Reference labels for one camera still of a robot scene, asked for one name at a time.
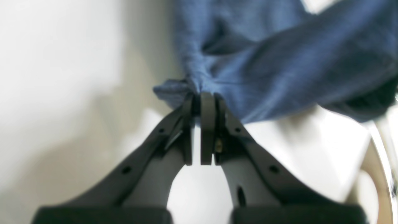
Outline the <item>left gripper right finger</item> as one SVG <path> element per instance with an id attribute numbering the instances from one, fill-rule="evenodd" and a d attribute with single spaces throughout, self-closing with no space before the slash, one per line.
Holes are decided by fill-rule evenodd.
<path id="1" fill-rule="evenodd" d="M 201 164 L 220 166 L 231 224 L 367 224 L 358 205 L 334 202 L 298 180 L 232 115 L 221 95 L 200 94 Z"/>

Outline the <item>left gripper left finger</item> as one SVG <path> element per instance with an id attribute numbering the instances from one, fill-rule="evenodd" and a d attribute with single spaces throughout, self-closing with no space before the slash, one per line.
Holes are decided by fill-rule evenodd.
<path id="1" fill-rule="evenodd" d="M 195 96 L 162 119 L 144 143 L 78 197 L 41 207 L 33 224 L 172 224 L 171 185 L 193 161 L 191 119 Z"/>

